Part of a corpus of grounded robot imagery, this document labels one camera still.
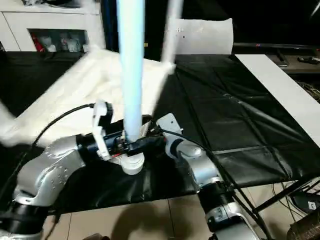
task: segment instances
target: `table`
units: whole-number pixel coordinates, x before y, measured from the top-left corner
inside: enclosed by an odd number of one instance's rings
[[[79,57],[0,55],[0,99],[19,115]],[[183,133],[211,147],[241,187],[319,176],[320,148],[254,74],[234,55],[177,56],[154,118],[173,113]],[[0,148],[0,186],[27,147]],[[176,165],[161,149],[146,152],[145,159],[142,171],[133,176],[109,162],[87,165],[72,175],[53,208],[77,212],[195,193],[186,166]],[[14,187],[1,199],[0,209],[6,208]]]

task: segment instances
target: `white pole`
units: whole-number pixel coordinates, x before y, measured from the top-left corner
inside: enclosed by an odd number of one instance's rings
[[[145,0],[117,0],[117,19],[122,64],[124,130],[126,139],[134,142],[139,138],[142,126]]]
[[[178,38],[177,19],[181,18],[184,0],[169,0],[168,9],[166,12],[166,23],[164,32],[164,41],[162,46],[161,62],[175,63],[176,49]]]

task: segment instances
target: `white label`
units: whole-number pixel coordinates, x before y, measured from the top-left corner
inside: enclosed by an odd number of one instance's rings
[[[317,208],[316,203],[313,201],[308,201],[308,205],[310,210],[316,210]]]

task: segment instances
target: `red item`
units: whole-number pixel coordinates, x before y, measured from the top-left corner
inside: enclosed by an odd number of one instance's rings
[[[34,46],[35,46],[35,49],[38,51],[38,52],[44,52],[45,51],[45,48],[41,45],[41,43],[38,41],[37,37],[31,33],[31,37],[32,37],[32,40],[34,42]]]

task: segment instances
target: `white bracket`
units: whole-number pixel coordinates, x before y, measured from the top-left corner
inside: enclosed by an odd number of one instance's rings
[[[104,141],[104,136],[106,135],[102,126],[99,126],[99,121],[101,116],[107,115],[107,105],[102,100],[97,100],[93,107],[93,126],[92,126],[92,135],[98,147],[98,151],[96,153],[103,160],[108,161],[111,159],[111,156],[108,152],[108,148]]]

